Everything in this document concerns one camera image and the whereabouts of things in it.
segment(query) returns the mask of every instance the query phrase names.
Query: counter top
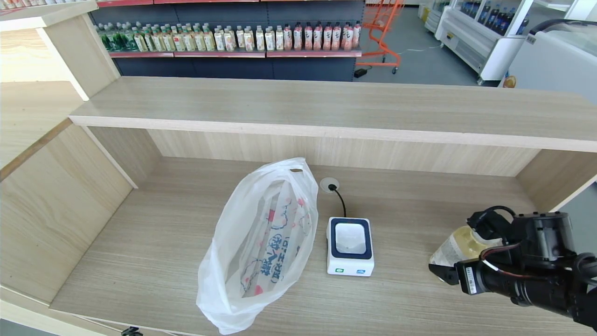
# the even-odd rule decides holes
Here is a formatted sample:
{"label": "counter top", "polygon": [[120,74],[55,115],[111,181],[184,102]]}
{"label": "counter top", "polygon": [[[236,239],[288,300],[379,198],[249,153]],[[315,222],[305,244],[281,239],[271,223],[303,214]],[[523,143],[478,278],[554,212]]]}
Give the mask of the counter top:
{"label": "counter top", "polygon": [[597,106],[536,90],[122,77],[70,118],[85,126],[597,152]]}
{"label": "counter top", "polygon": [[96,9],[95,1],[82,1],[0,11],[0,32],[44,28]]}
{"label": "counter top", "polygon": [[[236,184],[260,163],[163,158],[133,190],[54,298],[51,309],[95,319],[218,335],[195,305],[197,270]],[[341,214],[318,196],[319,224],[301,278],[238,335],[590,335],[590,328],[506,297],[470,297],[428,269],[435,249],[474,211],[533,206],[515,178],[310,167],[341,183],[349,216],[371,221],[369,278],[326,273],[325,228]]]}

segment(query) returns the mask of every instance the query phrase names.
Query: blue bottle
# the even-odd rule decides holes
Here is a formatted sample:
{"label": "blue bottle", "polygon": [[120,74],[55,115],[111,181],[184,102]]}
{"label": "blue bottle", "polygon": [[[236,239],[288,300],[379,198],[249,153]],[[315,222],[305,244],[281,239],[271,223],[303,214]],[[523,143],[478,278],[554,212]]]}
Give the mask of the blue bottle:
{"label": "blue bottle", "polygon": [[483,6],[483,10],[481,11],[481,15],[479,15],[479,23],[484,25],[485,20],[487,19],[487,15],[489,15],[489,11],[491,10],[491,1],[487,1],[485,6]]}

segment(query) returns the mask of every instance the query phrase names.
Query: black cable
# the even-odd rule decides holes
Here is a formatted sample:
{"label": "black cable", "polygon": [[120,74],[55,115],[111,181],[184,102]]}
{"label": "black cable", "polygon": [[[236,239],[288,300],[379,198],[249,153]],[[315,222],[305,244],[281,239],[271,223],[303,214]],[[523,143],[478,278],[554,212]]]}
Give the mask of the black cable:
{"label": "black cable", "polygon": [[342,198],[342,195],[340,195],[340,193],[338,192],[338,187],[335,186],[334,184],[330,184],[328,186],[328,189],[331,191],[335,191],[336,194],[338,194],[338,197],[340,198],[340,201],[342,202],[342,209],[344,210],[344,217],[346,217],[346,205],[344,204],[344,199]]}

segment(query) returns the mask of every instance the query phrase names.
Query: bottle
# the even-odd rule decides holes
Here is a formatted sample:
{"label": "bottle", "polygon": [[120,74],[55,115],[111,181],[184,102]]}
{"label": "bottle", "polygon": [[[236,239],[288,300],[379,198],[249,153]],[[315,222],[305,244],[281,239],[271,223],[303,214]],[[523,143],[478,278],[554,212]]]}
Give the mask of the bottle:
{"label": "bottle", "polygon": [[195,32],[195,44],[197,45],[197,50],[206,51],[207,48],[205,47],[205,38],[203,32],[199,29],[198,25],[193,26],[193,31]]}
{"label": "bottle", "polygon": [[313,50],[321,50],[323,33],[324,28],[321,26],[321,22],[317,22],[317,26],[315,26],[315,30],[313,31]]}
{"label": "bottle", "polygon": [[245,39],[245,50],[253,51],[255,49],[255,42],[253,41],[253,32],[249,28],[245,28],[244,39]]}
{"label": "bottle", "polygon": [[328,51],[331,49],[331,46],[332,46],[332,26],[331,26],[331,22],[328,22],[328,24],[325,25],[325,29],[324,29],[323,50]]}
{"label": "bottle", "polygon": [[455,263],[478,258],[483,250],[501,245],[501,239],[485,240],[468,225],[454,231],[431,256],[430,264],[454,266]]}
{"label": "bottle", "polygon": [[104,45],[107,51],[110,51],[112,46],[110,45],[110,40],[108,40],[108,36],[106,35],[106,31],[104,30],[104,25],[99,23],[97,26],[93,27],[96,29],[96,32],[100,37],[101,43]]}
{"label": "bottle", "polygon": [[517,35],[522,35],[524,29],[528,26],[528,14],[524,17],[524,20],[521,23],[521,26],[518,27],[518,31],[516,32]]}
{"label": "bottle", "polygon": [[514,19],[514,14],[516,13],[516,8],[512,7],[510,12],[504,16],[504,19],[501,22],[500,26],[500,35],[505,35],[508,27],[512,23],[512,19]]}
{"label": "bottle", "polygon": [[164,40],[162,38],[162,32],[159,30],[158,27],[154,26],[152,28],[153,36],[153,45],[155,45],[155,50],[162,53],[166,51],[166,45],[164,44]]}
{"label": "bottle", "polygon": [[357,21],[355,27],[352,29],[352,47],[359,46],[359,39],[361,39],[361,22]]}
{"label": "bottle", "polygon": [[195,37],[189,32],[189,28],[187,26],[183,28],[183,41],[187,51],[197,50]]}
{"label": "bottle", "polygon": [[265,47],[268,51],[276,50],[276,38],[270,27],[265,29]]}
{"label": "bottle", "polygon": [[207,51],[216,50],[216,42],[214,41],[214,35],[211,33],[208,26],[203,25],[203,40],[205,41],[205,49]]}
{"label": "bottle", "polygon": [[284,50],[288,51],[293,48],[293,32],[290,30],[290,26],[286,24],[284,26]]}
{"label": "bottle", "polygon": [[242,26],[236,26],[236,39],[238,40],[238,47],[245,48],[245,32]]}
{"label": "bottle", "polygon": [[149,30],[149,28],[145,27],[145,29],[143,30],[144,36],[143,39],[145,39],[145,45],[147,46],[147,50],[154,52],[156,51],[155,48],[155,44],[153,43],[153,36],[151,35],[151,30]]}
{"label": "bottle", "polygon": [[216,49],[218,51],[226,50],[226,44],[224,43],[224,34],[222,31],[216,28],[216,32],[214,33],[214,39],[216,40]]}
{"label": "bottle", "polygon": [[303,27],[300,25],[300,22],[297,22],[294,26],[294,49],[303,49]]}
{"label": "bottle", "polygon": [[276,29],[276,50],[284,50],[284,32],[282,26],[278,26]]}
{"label": "bottle", "polygon": [[255,44],[257,45],[257,50],[265,50],[265,37],[263,35],[263,30],[261,29],[261,26],[257,26],[257,31],[255,32]]}
{"label": "bottle", "polygon": [[354,30],[349,25],[348,29],[346,30],[346,38],[344,39],[344,50],[350,51],[352,50],[352,38],[354,36]]}
{"label": "bottle", "polygon": [[133,38],[135,39],[135,43],[137,44],[139,51],[146,52],[147,44],[145,44],[145,39],[137,30],[137,27],[133,27]]}
{"label": "bottle", "polygon": [[340,36],[342,35],[342,28],[340,22],[336,22],[334,30],[332,31],[332,50],[336,51],[340,48]]}
{"label": "bottle", "polygon": [[307,26],[304,28],[304,49],[313,50],[313,28],[311,22],[307,22]]}
{"label": "bottle", "polygon": [[232,26],[226,26],[226,29],[228,29],[228,31],[230,32],[232,38],[232,45],[236,49],[236,34],[234,33],[234,29],[232,29]]}
{"label": "bottle", "polygon": [[174,40],[172,39],[172,30],[168,29],[166,27],[166,25],[161,26],[161,29],[162,29],[162,40],[164,41],[166,50],[167,51],[176,50],[176,46],[174,45]]}
{"label": "bottle", "polygon": [[230,29],[224,28],[224,47],[226,48],[226,51],[234,51],[235,49],[234,42],[232,42],[234,37],[232,37],[232,35],[234,34],[230,32]]}
{"label": "bottle", "polygon": [[508,14],[507,10],[508,9],[504,7],[503,11],[497,15],[496,21],[493,23],[491,30],[495,31],[496,33],[500,33],[501,23],[506,19],[506,15]]}
{"label": "bottle", "polygon": [[499,13],[500,13],[500,8],[498,5],[496,5],[496,7],[491,10],[489,19],[487,19],[487,23],[485,24],[485,27],[491,29],[491,27],[493,27],[493,24],[496,22],[497,16]]}
{"label": "bottle", "polygon": [[489,15],[489,12],[491,10],[491,1],[487,1],[485,3],[485,6],[483,6],[483,10],[481,11],[481,15],[479,15],[479,20],[478,22],[482,25],[485,24],[485,20],[487,20],[487,15]]}

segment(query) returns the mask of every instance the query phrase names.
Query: black wire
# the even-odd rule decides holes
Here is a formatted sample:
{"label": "black wire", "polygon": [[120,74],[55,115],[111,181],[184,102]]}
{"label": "black wire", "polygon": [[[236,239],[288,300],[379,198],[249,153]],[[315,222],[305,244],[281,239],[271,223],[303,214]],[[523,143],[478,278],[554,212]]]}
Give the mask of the black wire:
{"label": "black wire", "polygon": [[336,192],[336,194],[338,194],[340,201],[342,201],[342,209],[344,209],[344,217],[346,217],[346,205],[344,205],[344,199],[342,198],[342,195],[340,195],[340,193],[338,192],[338,189],[334,189],[334,191]]}

